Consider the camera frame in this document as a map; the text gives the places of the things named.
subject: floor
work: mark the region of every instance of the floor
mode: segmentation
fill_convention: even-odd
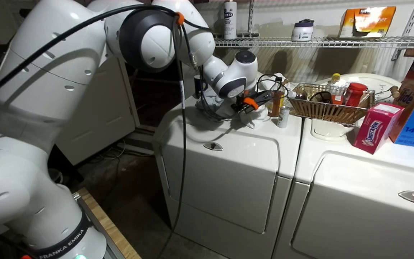
[[[78,168],[80,186],[119,228],[144,259],[224,259],[172,234],[168,225],[154,156],[138,155],[118,143]]]

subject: dryer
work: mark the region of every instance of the dryer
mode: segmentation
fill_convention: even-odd
[[[306,120],[274,258],[414,258],[414,149],[387,142],[374,156],[355,133]]]
[[[154,146],[175,234],[227,258],[270,258],[295,176],[302,120],[290,117],[285,129],[267,116],[247,126],[237,119],[218,123],[204,117],[194,98],[187,100],[185,116],[185,170],[180,109],[164,117]]]

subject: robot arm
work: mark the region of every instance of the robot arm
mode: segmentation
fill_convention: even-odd
[[[96,14],[129,5],[142,6],[132,0],[96,0],[90,8],[72,0],[42,0],[14,37],[0,83],[49,41],[60,39]],[[204,67],[207,81],[224,98],[236,97],[251,81],[256,64],[244,57],[226,67],[213,57],[211,34],[197,27],[185,25],[188,45],[175,50],[175,19],[170,11],[207,27],[188,0],[155,0],[62,38],[1,86],[0,225],[21,235],[39,258],[102,258],[105,252],[103,237],[85,221],[69,191],[49,179],[47,159],[106,55],[121,57],[136,70],[159,71],[178,54],[182,62]]]

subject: red box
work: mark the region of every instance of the red box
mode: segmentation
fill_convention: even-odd
[[[374,155],[388,139],[404,109],[379,104],[368,110],[354,146]]]

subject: laundry room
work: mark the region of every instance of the laundry room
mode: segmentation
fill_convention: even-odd
[[[0,258],[414,258],[414,0],[0,0]]]

